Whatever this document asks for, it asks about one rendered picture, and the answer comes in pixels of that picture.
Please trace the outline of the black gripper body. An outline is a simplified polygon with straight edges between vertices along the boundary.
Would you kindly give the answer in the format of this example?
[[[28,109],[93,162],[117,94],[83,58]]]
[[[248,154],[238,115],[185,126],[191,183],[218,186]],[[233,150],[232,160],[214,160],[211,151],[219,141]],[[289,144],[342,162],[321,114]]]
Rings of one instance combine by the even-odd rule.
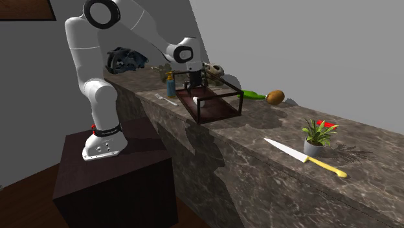
[[[189,88],[190,89],[202,85],[201,70],[189,72],[189,77],[190,77],[190,80],[189,80],[189,82],[190,82]]]

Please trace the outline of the dark robot stand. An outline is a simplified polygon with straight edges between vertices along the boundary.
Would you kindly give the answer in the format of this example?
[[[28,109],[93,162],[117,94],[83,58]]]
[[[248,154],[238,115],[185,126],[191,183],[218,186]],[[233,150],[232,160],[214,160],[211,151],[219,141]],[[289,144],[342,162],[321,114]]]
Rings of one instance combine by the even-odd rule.
[[[170,228],[178,222],[172,158],[143,117],[123,124],[127,147],[84,161],[90,131],[66,136],[52,200],[69,228]]]

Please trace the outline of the grey green plant figure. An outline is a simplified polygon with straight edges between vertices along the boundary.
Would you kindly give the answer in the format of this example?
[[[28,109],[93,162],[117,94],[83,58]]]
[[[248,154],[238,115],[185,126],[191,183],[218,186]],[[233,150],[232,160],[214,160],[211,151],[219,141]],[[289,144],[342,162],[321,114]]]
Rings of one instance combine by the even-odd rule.
[[[165,83],[168,78],[168,72],[172,71],[172,67],[169,63],[159,66],[153,66],[151,69],[160,75],[161,82]]]

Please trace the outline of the green bottle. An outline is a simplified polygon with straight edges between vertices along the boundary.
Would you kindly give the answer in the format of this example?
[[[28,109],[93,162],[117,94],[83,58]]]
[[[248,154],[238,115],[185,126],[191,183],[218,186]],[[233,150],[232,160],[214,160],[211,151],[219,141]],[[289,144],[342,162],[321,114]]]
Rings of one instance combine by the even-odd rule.
[[[265,100],[267,98],[266,95],[259,95],[254,91],[243,90],[243,98],[244,99],[252,99],[252,100]]]

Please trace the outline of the red object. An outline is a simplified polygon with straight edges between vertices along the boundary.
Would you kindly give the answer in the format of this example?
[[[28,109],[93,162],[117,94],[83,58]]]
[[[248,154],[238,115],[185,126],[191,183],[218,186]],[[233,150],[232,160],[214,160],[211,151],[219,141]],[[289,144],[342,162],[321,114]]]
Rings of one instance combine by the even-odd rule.
[[[334,130],[335,128],[338,127],[337,124],[332,124],[332,123],[330,123],[330,122],[326,122],[326,121],[323,121],[323,120],[318,120],[318,121],[316,122],[316,124],[317,124],[318,126],[323,126],[322,128],[330,128],[331,130]]]

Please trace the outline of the silver fork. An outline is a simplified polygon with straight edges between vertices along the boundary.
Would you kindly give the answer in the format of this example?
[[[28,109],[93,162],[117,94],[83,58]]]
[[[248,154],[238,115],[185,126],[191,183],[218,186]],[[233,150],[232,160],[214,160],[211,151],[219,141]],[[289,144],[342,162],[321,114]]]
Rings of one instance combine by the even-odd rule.
[[[155,94],[155,97],[158,98],[158,99],[160,99],[160,100],[165,100],[165,101],[169,102],[170,104],[172,104],[172,105],[174,105],[174,106],[178,106],[177,103],[172,102],[171,100],[169,100],[169,99],[167,99],[167,98],[165,98],[165,97],[162,97],[162,96],[161,96],[160,94],[158,94],[158,93]]]

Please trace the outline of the dark blue helmet shape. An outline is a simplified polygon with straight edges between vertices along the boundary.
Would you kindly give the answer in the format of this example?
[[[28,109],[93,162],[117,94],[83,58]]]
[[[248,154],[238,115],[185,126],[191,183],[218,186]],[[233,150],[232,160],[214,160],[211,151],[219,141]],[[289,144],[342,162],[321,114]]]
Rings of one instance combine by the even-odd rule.
[[[111,74],[120,74],[126,71],[136,71],[144,68],[149,59],[143,54],[123,47],[117,47],[107,52],[108,59],[105,68]]]

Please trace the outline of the blue soap dispenser bottle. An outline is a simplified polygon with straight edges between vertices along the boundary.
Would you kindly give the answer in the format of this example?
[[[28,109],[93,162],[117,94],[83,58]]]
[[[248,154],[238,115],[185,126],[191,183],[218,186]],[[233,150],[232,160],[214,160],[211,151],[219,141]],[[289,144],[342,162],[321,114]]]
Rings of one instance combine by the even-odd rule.
[[[166,73],[167,79],[166,79],[166,86],[167,86],[167,97],[168,98],[174,98],[175,97],[175,79],[173,77],[173,72],[167,72]]]

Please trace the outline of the beige skull figure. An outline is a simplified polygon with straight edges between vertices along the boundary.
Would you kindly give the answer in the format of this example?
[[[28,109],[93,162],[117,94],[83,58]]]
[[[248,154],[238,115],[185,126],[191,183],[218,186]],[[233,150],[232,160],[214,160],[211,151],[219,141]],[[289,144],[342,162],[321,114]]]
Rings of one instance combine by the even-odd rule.
[[[203,72],[205,77],[207,78],[209,85],[214,86],[222,86],[223,82],[220,80],[222,76],[225,74],[224,69],[217,64],[213,63],[204,63],[203,64]]]

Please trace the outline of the potted green plant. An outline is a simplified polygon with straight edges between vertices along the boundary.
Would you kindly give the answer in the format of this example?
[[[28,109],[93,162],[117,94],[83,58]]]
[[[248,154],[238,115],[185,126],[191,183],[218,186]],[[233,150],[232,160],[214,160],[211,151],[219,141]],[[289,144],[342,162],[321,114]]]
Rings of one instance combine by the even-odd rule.
[[[315,157],[325,146],[331,145],[331,134],[336,133],[336,131],[335,129],[322,128],[323,126],[318,126],[312,119],[305,119],[305,121],[308,125],[302,128],[302,131],[307,134],[304,139],[303,152],[310,157]]]

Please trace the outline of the brown kiwi fruit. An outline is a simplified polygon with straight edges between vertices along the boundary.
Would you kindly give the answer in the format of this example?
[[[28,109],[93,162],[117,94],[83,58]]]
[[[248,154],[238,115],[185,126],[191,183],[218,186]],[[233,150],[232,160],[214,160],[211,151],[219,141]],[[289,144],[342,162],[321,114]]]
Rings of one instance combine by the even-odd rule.
[[[285,99],[285,94],[281,90],[274,90],[271,91],[267,96],[266,96],[266,102],[271,105],[279,105],[283,100]]]

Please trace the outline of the yellow handled knife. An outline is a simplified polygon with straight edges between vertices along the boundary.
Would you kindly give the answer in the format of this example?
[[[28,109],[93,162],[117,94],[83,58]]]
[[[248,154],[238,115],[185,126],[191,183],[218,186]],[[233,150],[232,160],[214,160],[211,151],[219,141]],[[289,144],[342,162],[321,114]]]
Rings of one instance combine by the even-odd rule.
[[[281,144],[277,141],[274,141],[274,140],[268,139],[268,138],[264,138],[264,140],[267,141],[268,143],[272,144],[274,147],[278,148],[279,150],[283,151],[284,153],[290,155],[291,157],[294,157],[295,159],[297,159],[303,163],[305,163],[307,161],[311,161],[312,163],[315,163],[316,165],[337,174],[338,177],[341,177],[341,178],[348,177],[348,174],[343,172],[342,170],[339,170],[333,166],[323,163],[322,161],[319,161],[313,157],[303,154],[302,152],[292,149],[284,144]]]

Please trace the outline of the dark framed wall picture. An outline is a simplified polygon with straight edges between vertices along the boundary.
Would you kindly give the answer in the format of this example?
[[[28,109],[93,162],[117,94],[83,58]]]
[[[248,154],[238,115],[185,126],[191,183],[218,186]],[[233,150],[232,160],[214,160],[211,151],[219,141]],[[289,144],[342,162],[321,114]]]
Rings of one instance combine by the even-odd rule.
[[[0,0],[0,21],[55,21],[50,0]]]

